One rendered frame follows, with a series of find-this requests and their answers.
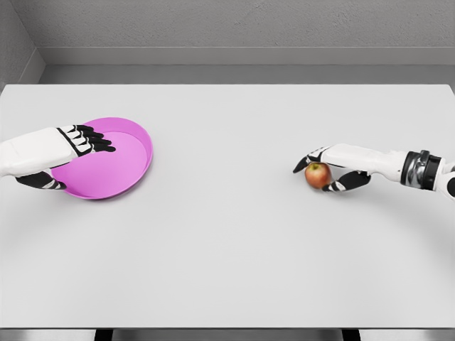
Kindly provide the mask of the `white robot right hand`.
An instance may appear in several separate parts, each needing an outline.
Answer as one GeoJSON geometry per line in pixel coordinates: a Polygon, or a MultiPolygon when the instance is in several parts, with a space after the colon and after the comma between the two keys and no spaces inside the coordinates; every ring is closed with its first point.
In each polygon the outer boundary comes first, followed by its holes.
{"type": "Polygon", "coordinates": [[[335,144],[324,146],[305,155],[295,166],[293,173],[298,173],[309,168],[311,163],[326,163],[338,168],[348,168],[351,172],[342,175],[324,185],[324,192],[345,192],[353,190],[370,182],[371,175],[368,165],[365,163],[368,150],[366,148],[351,146],[348,144],[335,144]]]}

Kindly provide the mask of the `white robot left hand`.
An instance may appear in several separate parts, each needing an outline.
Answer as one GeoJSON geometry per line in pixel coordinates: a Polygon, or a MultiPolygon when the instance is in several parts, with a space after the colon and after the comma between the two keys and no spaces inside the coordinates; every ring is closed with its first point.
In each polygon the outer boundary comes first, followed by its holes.
{"type": "Polygon", "coordinates": [[[87,125],[45,128],[9,141],[14,150],[11,176],[22,185],[41,190],[66,189],[48,169],[91,153],[116,151],[110,140],[87,125]]]}

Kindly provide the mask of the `red apple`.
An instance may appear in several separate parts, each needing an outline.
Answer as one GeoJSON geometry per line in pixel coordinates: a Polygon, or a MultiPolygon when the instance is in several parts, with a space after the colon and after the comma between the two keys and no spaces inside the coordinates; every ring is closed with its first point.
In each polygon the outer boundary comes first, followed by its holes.
{"type": "Polygon", "coordinates": [[[328,164],[322,162],[310,163],[305,171],[306,182],[314,189],[322,189],[332,181],[331,169],[328,164]]]}

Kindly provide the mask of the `pink round plate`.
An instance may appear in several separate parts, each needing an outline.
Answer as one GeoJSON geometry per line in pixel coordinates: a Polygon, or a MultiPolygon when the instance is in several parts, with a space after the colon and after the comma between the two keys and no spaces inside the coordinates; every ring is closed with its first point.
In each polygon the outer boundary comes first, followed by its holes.
{"type": "Polygon", "coordinates": [[[85,124],[110,140],[116,151],[76,158],[51,169],[51,175],[66,184],[67,194],[82,199],[106,199],[127,191],[151,164],[153,144],[149,133],[138,123],[117,117],[95,119],[85,124]]]}

